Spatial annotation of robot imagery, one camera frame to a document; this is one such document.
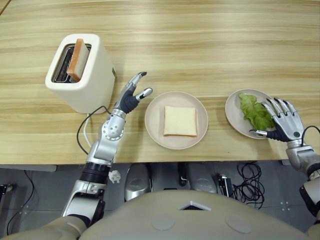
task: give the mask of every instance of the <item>round plate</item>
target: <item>round plate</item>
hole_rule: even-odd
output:
[[[239,133],[253,139],[266,139],[264,136],[257,136],[255,133],[250,132],[254,127],[249,119],[244,120],[245,114],[240,108],[241,100],[239,94],[254,95],[257,102],[266,102],[268,95],[254,89],[241,89],[232,93],[225,103],[225,115],[231,126]]]
[[[197,136],[164,136],[164,107],[194,107],[196,111]],[[202,103],[194,96],[170,91],[157,96],[145,111],[144,123],[150,137],[159,145],[174,150],[187,149],[196,145],[208,129],[208,114]]]

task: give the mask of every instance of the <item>silver robotic arm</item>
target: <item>silver robotic arm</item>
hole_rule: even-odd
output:
[[[107,187],[106,181],[118,144],[125,134],[126,114],[134,110],[139,102],[153,91],[152,88],[147,88],[133,96],[137,83],[146,74],[146,72],[138,73],[125,85],[111,114],[99,127],[98,139],[88,153],[82,175],[75,182],[63,210],[63,217],[79,217],[85,221],[87,227],[103,217],[105,207],[103,195]]]
[[[320,156],[312,146],[303,142],[305,128],[295,107],[277,97],[268,97],[267,101],[272,107],[266,102],[262,102],[262,105],[272,116],[275,130],[251,131],[287,143],[286,154],[291,165],[308,177],[308,181],[300,188],[301,196],[308,210],[320,221]]]
[[[125,133],[126,114],[153,91],[152,88],[147,88],[133,96],[137,83],[146,74],[138,73],[125,85],[110,115],[99,127],[98,139],[88,153],[81,177],[73,186],[62,217],[40,229],[12,234],[6,240],[75,240],[103,217],[107,177],[118,143]]]

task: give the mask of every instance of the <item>wood grain tabletop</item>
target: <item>wood grain tabletop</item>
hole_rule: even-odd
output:
[[[0,0],[0,15],[5,11],[11,0]]]
[[[117,74],[111,104],[133,75],[148,72],[137,90],[154,92],[127,116],[117,163],[286,159],[285,143],[235,131],[225,102],[256,89],[319,126],[319,12],[318,0],[13,0],[0,16],[0,164],[85,162],[76,131],[86,115],[45,86],[61,40],[73,33],[101,37]],[[148,104],[169,91],[189,93],[207,110],[208,131],[189,149],[161,147],[145,129]],[[93,116],[92,141],[105,119]],[[320,152],[316,131],[306,142]]]

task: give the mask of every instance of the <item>gray tile floor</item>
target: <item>gray tile floor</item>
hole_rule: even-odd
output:
[[[204,164],[210,174],[225,174],[233,184],[240,184],[242,179],[237,172],[238,163],[221,161]],[[265,202],[261,211],[305,232],[315,221],[299,194],[299,187],[307,180],[306,176],[289,165],[282,165],[280,161],[259,161],[258,164],[262,171],[261,183],[265,187]],[[105,216],[124,204],[124,185],[129,167],[129,164],[114,164],[112,167],[121,173],[122,178],[118,184],[108,183]],[[178,184],[176,163],[157,163],[151,168],[154,172],[154,191],[188,188]],[[38,228],[58,218],[81,169],[80,165],[64,165],[58,166],[56,172],[27,171],[34,182],[35,194],[12,222],[12,232]],[[25,202],[32,188],[22,170],[0,169],[0,184],[15,186],[0,203],[0,237],[3,237],[8,220]]]

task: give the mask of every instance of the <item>toast slice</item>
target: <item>toast slice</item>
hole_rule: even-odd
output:
[[[79,82],[84,73],[88,60],[89,50],[83,39],[78,38],[75,42],[69,67],[66,71],[76,82]]]
[[[197,113],[194,107],[164,106],[164,136],[197,136]]]

